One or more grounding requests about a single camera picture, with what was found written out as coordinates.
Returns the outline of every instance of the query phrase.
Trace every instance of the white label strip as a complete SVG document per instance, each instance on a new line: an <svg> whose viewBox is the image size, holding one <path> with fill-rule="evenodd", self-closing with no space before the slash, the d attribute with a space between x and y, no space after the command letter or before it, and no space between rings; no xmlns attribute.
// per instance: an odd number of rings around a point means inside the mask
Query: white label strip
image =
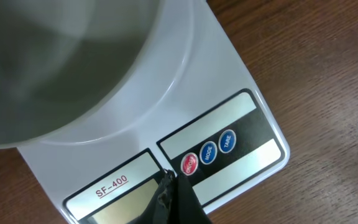
<svg viewBox="0 0 358 224"><path fill-rule="evenodd" d="M280 156L281 152L276 142L271 139L246 156L196 184L193 190L196 192L200 204L203 205L269 166Z"/></svg>
<svg viewBox="0 0 358 224"><path fill-rule="evenodd" d="M191 149L227 125L256 109L248 93L240 93L219 108L161 142L170 159Z"/></svg>
<svg viewBox="0 0 358 224"><path fill-rule="evenodd" d="M66 207L80 220L158 171L159 168L150 154L145 153L69 199Z"/></svg>

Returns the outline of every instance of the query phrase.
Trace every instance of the display screen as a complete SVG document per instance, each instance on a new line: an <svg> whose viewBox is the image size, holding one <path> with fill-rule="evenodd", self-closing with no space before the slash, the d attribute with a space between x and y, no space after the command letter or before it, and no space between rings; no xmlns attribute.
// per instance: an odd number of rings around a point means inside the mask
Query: display screen
<svg viewBox="0 0 358 224"><path fill-rule="evenodd" d="M165 172L145 149L63 202L80 224L130 223L143 213Z"/></svg>
<svg viewBox="0 0 358 224"><path fill-rule="evenodd" d="M158 188L152 179L88 218L91 224L130 223L143 213Z"/></svg>

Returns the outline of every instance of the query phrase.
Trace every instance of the button panel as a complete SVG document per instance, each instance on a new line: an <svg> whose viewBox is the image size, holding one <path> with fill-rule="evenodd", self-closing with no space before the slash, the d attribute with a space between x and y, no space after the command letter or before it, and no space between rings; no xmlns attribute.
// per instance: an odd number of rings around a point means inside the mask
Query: button panel
<svg viewBox="0 0 358 224"><path fill-rule="evenodd" d="M260 153L266 144L268 150L278 150L278 157ZM202 206L247 181L245 176L258 175L284 158L268 119L248 89L165 136L157 146L176 172L188 176ZM204 187L200 186L205 185L214 186L212 195L203 196Z"/></svg>

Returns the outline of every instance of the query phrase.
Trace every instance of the stainless steel bowl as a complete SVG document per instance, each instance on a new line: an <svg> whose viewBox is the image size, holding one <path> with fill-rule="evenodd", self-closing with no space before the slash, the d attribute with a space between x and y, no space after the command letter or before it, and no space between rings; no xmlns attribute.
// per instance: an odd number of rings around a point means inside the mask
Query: stainless steel bowl
<svg viewBox="0 0 358 224"><path fill-rule="evenodd" d="M159 0L0 0L0 147L37 139L118 88Z"/></svg>

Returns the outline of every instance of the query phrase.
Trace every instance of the scale platform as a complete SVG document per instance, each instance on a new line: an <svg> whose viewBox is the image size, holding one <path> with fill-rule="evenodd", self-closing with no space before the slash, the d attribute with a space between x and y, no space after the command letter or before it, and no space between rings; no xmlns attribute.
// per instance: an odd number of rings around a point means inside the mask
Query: scale platform
<svg viewBox="0 0 358 224"><path fill-rule="evenodd" d="M91 115L19 147L69 223L130 223L144 211L164 169L186 174L210 213L290 157L209 6L186 0L163 7L152 47L143 52L153 57L139 63L117 93Z"/></svg>

